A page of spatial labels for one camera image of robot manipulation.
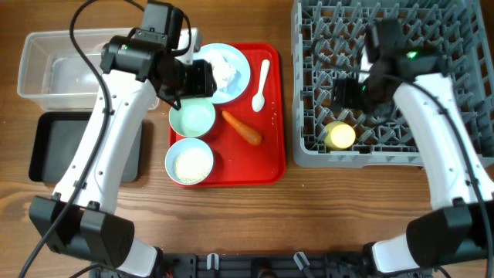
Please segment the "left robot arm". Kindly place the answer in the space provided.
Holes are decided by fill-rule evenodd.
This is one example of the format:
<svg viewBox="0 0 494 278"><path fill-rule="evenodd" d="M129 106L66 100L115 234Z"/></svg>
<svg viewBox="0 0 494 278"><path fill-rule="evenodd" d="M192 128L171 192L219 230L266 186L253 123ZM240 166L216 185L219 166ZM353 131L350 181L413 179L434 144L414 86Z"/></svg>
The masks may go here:
<svg viewBox="0 0 494 278"><path fill-rule="evenodd" d="M163 277L160 249L135 236L134 224L115 215L130 149L155 100L179 110L187 99L211 97L211 64L193 59L200 48L187 15L170 3L149 1L143 22L114 36L92 67L100 89L74 158L49 198L36 196L29 218L39 247L128 277Z"/></svg>

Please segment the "light blue bowl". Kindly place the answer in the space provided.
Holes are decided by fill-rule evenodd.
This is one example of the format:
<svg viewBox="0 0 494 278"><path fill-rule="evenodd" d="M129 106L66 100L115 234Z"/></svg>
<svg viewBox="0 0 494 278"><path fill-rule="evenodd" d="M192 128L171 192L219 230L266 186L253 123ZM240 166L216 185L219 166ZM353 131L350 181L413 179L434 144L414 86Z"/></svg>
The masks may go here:
<svg viewBox="0 0 494 278"><path fill-rule="evenodd" d="M169 177L179 185L197 185L210 174L214 165L211 148L197 138L185 138L168 149L165 169Z"/></svg>

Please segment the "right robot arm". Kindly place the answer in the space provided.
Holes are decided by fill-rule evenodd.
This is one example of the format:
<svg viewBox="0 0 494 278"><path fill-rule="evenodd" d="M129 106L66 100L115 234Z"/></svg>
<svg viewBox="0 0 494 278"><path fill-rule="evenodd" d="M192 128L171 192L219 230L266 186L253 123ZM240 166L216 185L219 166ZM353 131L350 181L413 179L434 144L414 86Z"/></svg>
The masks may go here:
<svg viewBox="0 0 494 278"><path fill-rule="evenodd" d="M404 116L423 160L432 211L400 236L371 243L371 269L385 275L469 260L493 261L493 183L458 111L441 53L409 47L400 22L366 28L357 77L336 81L332 108Z"/></svg>

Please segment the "white rice grains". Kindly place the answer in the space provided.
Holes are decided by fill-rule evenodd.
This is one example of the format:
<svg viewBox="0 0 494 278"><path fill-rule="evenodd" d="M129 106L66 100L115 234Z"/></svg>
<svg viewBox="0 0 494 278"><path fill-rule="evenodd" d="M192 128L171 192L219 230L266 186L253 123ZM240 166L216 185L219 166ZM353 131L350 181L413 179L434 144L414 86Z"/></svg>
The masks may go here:
<svg viewBox="0 0 494 278"><path fill-rule="evenodd" d="M173 163L174 174L179 183L193 185L206 179L212 170L213 158L201 148L182 151Z"/></svg>

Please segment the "yellow cup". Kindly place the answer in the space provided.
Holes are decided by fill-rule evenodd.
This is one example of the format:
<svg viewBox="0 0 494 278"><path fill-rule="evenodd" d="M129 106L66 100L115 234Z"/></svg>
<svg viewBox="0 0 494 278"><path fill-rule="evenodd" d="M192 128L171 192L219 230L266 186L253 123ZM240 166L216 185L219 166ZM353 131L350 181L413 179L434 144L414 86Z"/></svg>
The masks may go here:
<svg viewBox="0 0 494 278"><path fill-rule="evenodd" d="M356 139L354 129L341 121L334 121L324 127L327 135L323 143L331 150L344 150L353 145Z"/></svg>

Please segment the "green bowl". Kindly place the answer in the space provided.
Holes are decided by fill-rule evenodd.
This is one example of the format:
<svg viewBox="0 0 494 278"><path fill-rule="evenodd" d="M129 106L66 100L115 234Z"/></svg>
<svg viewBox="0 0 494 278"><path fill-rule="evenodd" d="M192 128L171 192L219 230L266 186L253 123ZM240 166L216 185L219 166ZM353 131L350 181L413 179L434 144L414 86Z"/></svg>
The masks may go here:
<svg viewBox="0 0 494 278"><path fill-rule="evenodd" d="M171 128L182 137L202 137L213 127L216 119L214 104L204 98L181 101L181 108L169 111Z"/></svg>

